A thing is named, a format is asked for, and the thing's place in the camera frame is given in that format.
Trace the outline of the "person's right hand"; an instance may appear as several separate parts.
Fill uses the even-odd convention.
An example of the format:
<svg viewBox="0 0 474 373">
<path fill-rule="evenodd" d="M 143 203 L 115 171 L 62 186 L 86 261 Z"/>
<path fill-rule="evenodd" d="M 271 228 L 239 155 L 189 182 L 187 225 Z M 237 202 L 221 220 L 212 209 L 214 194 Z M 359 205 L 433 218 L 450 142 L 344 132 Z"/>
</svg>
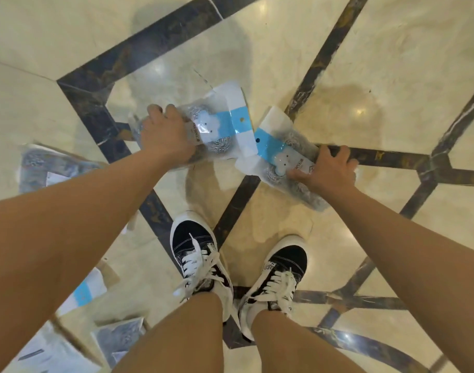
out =
<svg viewBox="0 0 474 373">
<path fill-rule="evenodd" d="M 327 145 L 321 145 L 317 160 L 309 173 L 314 176 L 314 182 L 302 184 L 310 192 L 328 200 L 333 195 L 354 188 L 357 166 L 358 160 L 350 157 L 348 146 L 340 146 L 333 156 Z"/>
</svg>

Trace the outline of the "person's left hand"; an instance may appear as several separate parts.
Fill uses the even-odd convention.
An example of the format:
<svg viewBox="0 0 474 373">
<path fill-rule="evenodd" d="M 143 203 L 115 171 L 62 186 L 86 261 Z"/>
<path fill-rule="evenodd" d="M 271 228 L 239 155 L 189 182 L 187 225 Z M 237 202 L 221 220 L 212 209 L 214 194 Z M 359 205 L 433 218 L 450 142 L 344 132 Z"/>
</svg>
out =
<svg viewBox="0 0 474 373">
<path fill-rule="evenodd" d="M 162 162 L 171 169 L 186 164 L 195 150 L 186 126 L 146 126 L 146 118 L 143 119 L 141 153 L 149 160 Z"/>
</svg>

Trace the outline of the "brown cardboard box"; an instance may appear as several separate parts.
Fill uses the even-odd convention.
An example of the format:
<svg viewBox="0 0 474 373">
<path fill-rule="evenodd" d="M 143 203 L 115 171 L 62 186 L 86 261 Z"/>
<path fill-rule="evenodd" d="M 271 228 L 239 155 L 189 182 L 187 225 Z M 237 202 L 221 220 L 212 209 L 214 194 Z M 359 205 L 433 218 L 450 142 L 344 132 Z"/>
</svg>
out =
<svg viewBox="0 0 474 373">
<path fill-rule="evenodd" d="M 91 332 L 100 326 L 136 317 L 145 318 L 146 333 L 150 325 L 146 319 L 146 311 L 135 310 L 132 303 L 127 308 L 125 300 L 113 302 L 113 299 L 119 299 L 119 290 L 126 285 L 128 276 L 120 276 L 110 265 L 107 257 L 103 257 L 96 268 L 103 275 L 107 292 L 86 306 L 74 309 L 61 317 L 57 317 L 55 313 L 51 322 L 85 357 L 102 367 L 98 373 L 110 373 L 111 369 L 93 340 Z"/>
</svg>

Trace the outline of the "person's right leg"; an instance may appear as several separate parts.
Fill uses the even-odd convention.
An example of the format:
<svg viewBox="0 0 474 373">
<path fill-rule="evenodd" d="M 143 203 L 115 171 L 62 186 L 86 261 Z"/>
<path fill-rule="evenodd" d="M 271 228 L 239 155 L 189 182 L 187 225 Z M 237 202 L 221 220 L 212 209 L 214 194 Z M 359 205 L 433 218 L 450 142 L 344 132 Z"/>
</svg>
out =
<svg viewBox="0 0 474 373">
<path fill-rule="evenodd" d="M 366 373 L 280 311 L 259 311 L 251 331 L 261 358 L 262 373 Z"/>
</svg>

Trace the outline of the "person's left leg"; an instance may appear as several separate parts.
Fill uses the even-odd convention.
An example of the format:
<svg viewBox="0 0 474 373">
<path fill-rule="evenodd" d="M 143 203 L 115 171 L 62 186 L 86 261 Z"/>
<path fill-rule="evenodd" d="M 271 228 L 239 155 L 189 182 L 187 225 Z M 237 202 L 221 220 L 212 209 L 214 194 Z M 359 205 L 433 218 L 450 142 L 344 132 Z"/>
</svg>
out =
<svg viewBox="0 0 474 373">
<path fill-rule="evenodd" d="M 149 330 L 111 373 L 223 373 L 222 302 L 192 296 Z"/>
</svg>

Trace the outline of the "black white right sneaker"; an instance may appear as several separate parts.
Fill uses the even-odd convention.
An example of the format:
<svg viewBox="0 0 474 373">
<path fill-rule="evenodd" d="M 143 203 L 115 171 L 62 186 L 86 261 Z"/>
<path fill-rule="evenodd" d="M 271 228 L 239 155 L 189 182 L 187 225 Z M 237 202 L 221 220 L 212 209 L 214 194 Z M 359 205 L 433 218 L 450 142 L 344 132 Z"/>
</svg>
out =
<svg viewBox="0 0 474 373">
<path fill-rule="evenodd" d="M 298 235 L 282 238 L 270 251 L 255 284 L 242 297 L 238 307 L 240 331 L 254 341 L 252 322 L 263 311 L 278 311 L 291 317 L 293 298 L 306 274 L 306 242 Z"/>
</svg>

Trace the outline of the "person's right forearm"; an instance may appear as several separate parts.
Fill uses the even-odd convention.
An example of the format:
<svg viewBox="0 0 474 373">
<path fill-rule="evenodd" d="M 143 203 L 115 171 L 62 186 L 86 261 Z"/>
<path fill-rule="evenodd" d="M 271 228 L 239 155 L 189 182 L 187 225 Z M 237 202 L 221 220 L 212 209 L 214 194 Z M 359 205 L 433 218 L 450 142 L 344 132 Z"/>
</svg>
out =
<svg viewBox="0 0 474 373">
<path fill-rule="evenodd" d="M 461 373 L 474 373 L 474 250 L 354 186 L 323 188 L 321 196 L 444 355 Z"/>
</svg>

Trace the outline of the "person's left forearm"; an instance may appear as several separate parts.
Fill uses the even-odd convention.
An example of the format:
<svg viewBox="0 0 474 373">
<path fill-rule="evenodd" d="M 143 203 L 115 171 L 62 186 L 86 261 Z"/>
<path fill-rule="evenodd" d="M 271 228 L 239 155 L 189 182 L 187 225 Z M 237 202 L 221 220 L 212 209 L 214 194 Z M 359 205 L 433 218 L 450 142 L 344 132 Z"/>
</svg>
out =
<svg viewBox="0 0 474 373">
<path fill-rule="evenodd" d="M 160 178 L 193 150 L 141 150 L 0 201 L 0 373 L 84 281 Z"/>
</svg>

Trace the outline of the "black white sneaker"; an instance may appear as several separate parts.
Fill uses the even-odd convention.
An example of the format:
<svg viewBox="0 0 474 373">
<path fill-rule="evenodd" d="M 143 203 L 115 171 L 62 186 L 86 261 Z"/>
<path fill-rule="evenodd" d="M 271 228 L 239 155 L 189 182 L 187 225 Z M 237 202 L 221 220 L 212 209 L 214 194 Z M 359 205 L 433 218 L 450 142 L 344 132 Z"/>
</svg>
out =
<svg viewBox="0 0 474 373">
<path fill-rule="evenodd" d="M 238 307 L 240 331 L 254 341 L 252 322 L 263 311 L 278 311 L 291 317 L 293 298 L 306 274 L 306 242 L 298 235 L 282 238 L 270 251 L 255 284 L 242 297 Z"/>
<path fill-rule="evenodd" d="M 222 302 L 222 322 L 226 323 L 233 309 L 234 288 L 209 225 L 196 212 L 184 212 L 172 224 L 170 247 L 183 276 L 174 295 L 185 302 L 198 293 L 216 294 Z"/>
</svg>

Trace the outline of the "person's leg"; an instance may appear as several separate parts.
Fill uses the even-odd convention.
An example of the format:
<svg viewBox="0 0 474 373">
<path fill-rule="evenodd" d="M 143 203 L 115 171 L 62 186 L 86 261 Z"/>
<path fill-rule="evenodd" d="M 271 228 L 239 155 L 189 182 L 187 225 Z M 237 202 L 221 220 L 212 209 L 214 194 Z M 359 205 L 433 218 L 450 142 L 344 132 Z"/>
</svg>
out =
<svg viewBox="0 0 474 373">
<path fill-rule="evenodd" d="M 366 373 L 280 311 L 259 311 L 251 331 L 261 358 L 262 373 Z"/>
<path fill-rule="evenodd" d="M 111 373 L 223 373 L 222 302 L 192 296 L 149 330 Z"/>
</svg>

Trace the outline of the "black white left sneaker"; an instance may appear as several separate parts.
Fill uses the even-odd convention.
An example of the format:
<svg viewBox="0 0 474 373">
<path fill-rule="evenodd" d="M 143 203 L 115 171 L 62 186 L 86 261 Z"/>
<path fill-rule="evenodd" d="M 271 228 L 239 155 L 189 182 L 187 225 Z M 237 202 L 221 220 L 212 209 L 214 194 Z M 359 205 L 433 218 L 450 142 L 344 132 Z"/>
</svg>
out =
<svg viewBox="0 0 474 373">
<path fill-rule="evenodd" d="M 170 247 L 183 276 L 174 295 L 185 302 L 198 293 L 216 294 L 222 302 L 222 322 L 226 323 L 233 309 L 234 288 L 209 225 L 196 212 L 184 212 L 172 224 Z"/>
</svg>

